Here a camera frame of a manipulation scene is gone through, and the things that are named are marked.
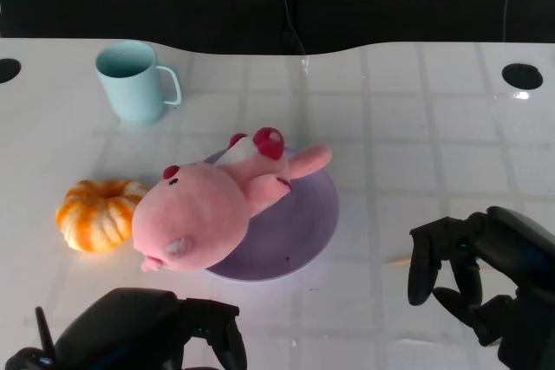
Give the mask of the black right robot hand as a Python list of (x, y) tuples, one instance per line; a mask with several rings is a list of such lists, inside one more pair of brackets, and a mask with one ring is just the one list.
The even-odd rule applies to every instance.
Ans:
[[(470, 327), (483, 347), (498, 344), (510, 369), (554, 367), (554, 236), (499, 206), (466, 219), (444, 217), (411, 230), (408, 301), (430, 296)], [(514, 296), (482, 300), (479, 260), (507, 276)]]

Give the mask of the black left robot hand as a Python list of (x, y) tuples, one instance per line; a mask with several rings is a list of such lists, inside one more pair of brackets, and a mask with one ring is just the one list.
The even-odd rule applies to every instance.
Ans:
[(87, 308), (55, 343), (61, 369), (181, 369), (193, 338), (212, 348), (224, 369), (245, 369), (236, 306), (180, 300), (161, 289), (114, 289)]

